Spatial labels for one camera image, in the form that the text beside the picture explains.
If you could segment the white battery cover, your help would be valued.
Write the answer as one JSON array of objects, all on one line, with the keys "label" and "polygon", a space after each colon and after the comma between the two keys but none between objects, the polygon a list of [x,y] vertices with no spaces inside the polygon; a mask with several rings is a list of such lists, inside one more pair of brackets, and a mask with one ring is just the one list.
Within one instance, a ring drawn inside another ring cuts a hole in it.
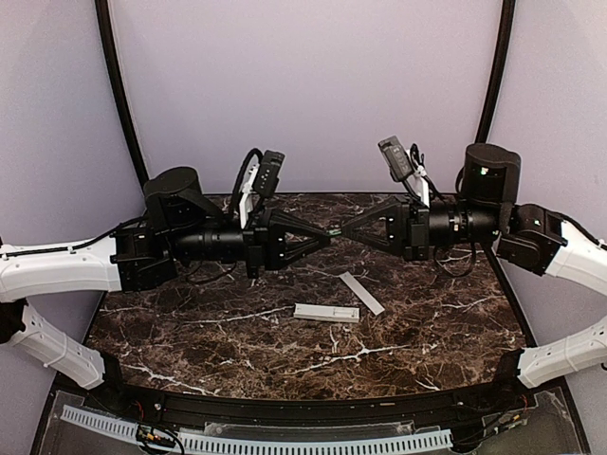
[{"label": "white battery cover", "polygon": [[344,272],[339,278],[375,316],[385,311],[385,307],[352,274]]}]

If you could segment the white remote control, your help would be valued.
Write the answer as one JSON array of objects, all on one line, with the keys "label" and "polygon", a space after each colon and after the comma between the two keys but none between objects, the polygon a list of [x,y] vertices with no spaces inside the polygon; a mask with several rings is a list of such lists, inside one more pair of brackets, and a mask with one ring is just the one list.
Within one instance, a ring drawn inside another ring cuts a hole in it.
[{"label": "white remote control", "polygon": [[356,307],[297,303],[293,317],[316,321],[359,323],[359,309]]}]

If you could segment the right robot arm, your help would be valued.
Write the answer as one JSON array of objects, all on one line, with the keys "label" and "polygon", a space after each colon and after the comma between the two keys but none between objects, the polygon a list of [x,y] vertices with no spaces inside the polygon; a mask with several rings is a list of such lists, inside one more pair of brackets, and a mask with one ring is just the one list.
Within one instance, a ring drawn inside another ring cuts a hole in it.
[{"label": "right robot arm", "polygon": [[345,222],[344,237],[406,261],[436,258],[458,244],[495,243],[498,257],[524,270],[605,294],[605,242],[562,213],[518,204],[518,154],[470,144],[450,201],[429,178],[417,146],[405,148],[391,136],[378,148],[406,191]]}]

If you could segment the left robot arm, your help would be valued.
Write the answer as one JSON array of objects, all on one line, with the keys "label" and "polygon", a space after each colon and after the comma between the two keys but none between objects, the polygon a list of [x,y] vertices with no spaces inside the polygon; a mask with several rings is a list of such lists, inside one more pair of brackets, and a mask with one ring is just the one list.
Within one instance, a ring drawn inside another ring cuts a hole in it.
[{"label": "left robot arm", "polygon": [[110,371],[111,359],[47,322],[28,298],[71,291],[139,292],[177,277],[194,261],[242,262],[251,279],[329,245],[329,235],[280,209],[252,207],[236,221],[204,195],[197,171],[176,167],[144,186],[146,212],[96,238],[52,246],[1,246],[1,341],[19,347],[114,413],[133,391]]}]

